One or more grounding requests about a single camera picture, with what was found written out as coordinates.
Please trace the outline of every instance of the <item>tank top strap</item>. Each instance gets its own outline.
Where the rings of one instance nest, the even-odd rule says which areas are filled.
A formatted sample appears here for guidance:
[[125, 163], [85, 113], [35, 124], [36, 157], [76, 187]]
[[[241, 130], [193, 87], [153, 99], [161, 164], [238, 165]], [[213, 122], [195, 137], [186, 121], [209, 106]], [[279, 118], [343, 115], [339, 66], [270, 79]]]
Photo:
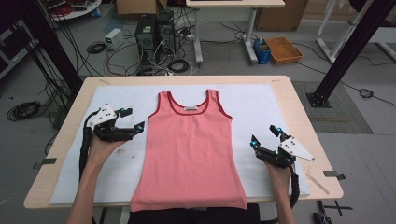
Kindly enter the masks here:
[[232, 119], [233, 117], [231, 117], [229, 114], [227, 114], [221, 105], [220, 98], [219, 98], [219, 92], [215, 91], [215, 90], [207, 90], [206, 92], [207, 92], [208, 98], [209, 98], [208, 110], [213, 111], [213, 112], [218, 112], [218, 113], [220, 112], [226, 118]]
[[172, 108], [170, 106], [170, 99], [168, 97], [169, 91], [161, 91], [158, 93], [157, 109], [152, 113], [149, 118], [156, 115], [159, 112], [169, 112]]

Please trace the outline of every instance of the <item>plug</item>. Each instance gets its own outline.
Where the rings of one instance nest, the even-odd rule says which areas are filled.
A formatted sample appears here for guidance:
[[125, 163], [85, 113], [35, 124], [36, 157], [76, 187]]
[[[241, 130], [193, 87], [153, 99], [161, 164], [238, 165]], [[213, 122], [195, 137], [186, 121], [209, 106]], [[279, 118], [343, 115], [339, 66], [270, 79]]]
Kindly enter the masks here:
[[186, 39], [187, 39], [188, 41], [194, 41], [194, 37], [195, 37], [195, 35], [189, 34], [189, 35], [186, 36]]

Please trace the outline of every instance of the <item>human hand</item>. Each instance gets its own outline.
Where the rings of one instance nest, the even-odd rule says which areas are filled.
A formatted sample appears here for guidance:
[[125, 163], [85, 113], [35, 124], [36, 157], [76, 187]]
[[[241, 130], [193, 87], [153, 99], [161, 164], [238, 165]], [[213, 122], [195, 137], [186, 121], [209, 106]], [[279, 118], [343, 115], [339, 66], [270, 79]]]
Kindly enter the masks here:
[[289, 195], [289, 182], [291, 178], [290, 169], [279, 168], [266, 161], [264, 163], [270, 174], [274, 196], [279, 197]]
[[88, 155], [87, 165], [103, 166], [107, 158], [116, 150], [117, 147], [124, 144], [126, 141], [119, 142], [105, 142], [99, 139], [96, 134], [92, 136], [90, 154]]

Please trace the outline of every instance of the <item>human arm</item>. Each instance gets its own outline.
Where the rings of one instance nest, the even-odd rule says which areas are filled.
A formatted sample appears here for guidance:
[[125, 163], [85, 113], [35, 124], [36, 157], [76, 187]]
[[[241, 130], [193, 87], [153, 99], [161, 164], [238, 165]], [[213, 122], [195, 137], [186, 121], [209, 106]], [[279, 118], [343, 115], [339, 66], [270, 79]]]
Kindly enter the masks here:
[[108, 143], [101, 141], [96, 135], [92, 137], [87, 165], [82, 173], [76, 198], [66, 223], [92, 224], [93, 197], [97, 178], [107, 158], [124, 143]]
[[289, 182], [291, 177], [290, 169], [282, 169], [265, 162], [267, 166], [272, 189], [276, 201], [276, 209], [279, 224], [297, 223], [291, 211], [289, 201]]

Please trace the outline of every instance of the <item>floor mat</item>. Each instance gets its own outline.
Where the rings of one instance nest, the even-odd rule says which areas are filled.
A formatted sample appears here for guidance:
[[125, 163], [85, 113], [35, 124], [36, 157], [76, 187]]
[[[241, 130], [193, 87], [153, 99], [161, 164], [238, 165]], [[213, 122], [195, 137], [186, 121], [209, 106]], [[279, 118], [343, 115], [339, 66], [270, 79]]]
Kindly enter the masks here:
[[314, 92], [319, 82], [292, 82], [312, 126], [318, 133], [373, 133], [361, 112], [342, 84], [329, 98], [331, 108], [314, 108], [308, 102], [307, 92]]

